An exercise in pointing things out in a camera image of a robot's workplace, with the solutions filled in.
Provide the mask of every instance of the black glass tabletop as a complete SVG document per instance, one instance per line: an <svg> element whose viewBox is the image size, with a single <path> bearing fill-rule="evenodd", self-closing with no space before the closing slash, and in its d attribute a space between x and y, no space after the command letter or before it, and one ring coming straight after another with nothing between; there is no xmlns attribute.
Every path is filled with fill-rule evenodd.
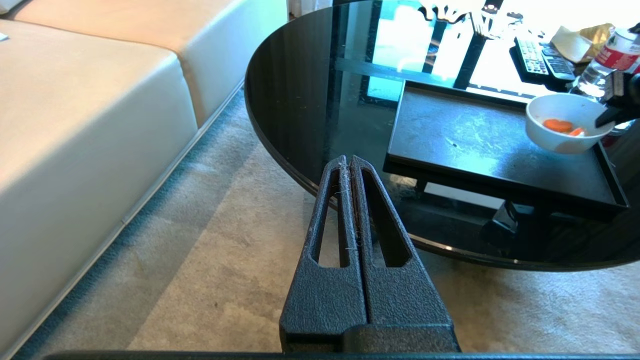
<svg viewBox="0 0 640 360"><path fill-rule="evenodd" d="M272 157L311 193L337 156L369 161L416 246L445 256L531 270L636 260L636 237L611 241L603 235L610 224L538 214L508 199L383 171L405 80L520 102L552 93L520 80L509 55L517 21L503 19L508 23L497 39L485 40L471 21L426 21L419 6L393 0L327 8L291 21L260 45L244 90Z"/></svg>

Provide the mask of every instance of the water bottle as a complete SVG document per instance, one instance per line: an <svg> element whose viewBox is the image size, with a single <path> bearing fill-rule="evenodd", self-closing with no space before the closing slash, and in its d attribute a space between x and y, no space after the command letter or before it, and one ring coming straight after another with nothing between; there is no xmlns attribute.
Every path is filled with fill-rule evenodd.
<svg viewBox="0 0 640 360"><path fill-rule="evenodd" d="M640 23L631 29L616 29L570 92L600 100L605 95L606 77L614 70L629 69L640 56L637 31L640 31Z"/></svg>

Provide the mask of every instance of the white leather sofa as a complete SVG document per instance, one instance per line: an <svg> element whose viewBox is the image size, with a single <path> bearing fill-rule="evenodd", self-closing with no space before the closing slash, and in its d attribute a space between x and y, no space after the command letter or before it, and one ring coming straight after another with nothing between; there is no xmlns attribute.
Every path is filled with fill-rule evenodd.
<svg viewBox="0 0 640 360"><path fill-rule="evenodd" d="M286 0L0 0L0 360L237 90Z"/></svg>

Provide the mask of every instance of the black tray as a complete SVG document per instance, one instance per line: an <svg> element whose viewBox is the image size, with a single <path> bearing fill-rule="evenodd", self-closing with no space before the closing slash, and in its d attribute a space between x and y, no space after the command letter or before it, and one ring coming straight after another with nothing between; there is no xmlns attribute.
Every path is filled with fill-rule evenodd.
<svg viewBox="0 0 640 360"><path fill-rule="evenodd" d="M599 142L576 155L542 149L525 107L405 81L384 171L594 220L629 207Z"/></svg>

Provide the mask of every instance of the carpet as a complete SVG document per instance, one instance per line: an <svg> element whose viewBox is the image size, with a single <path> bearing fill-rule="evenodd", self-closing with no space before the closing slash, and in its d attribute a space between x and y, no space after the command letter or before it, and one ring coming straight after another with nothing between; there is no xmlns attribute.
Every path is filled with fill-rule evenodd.
<svg viewBox="0 0 640 360"><path fill-rule="evenodd" d="M279 352L313 196L258 141L238 93L14 357L60 350ZM335 248L335 212L324 241ZM466 352L640 352L640 263L522 272L420 256ZM321 262L335 263L323 252Z"/></svg>

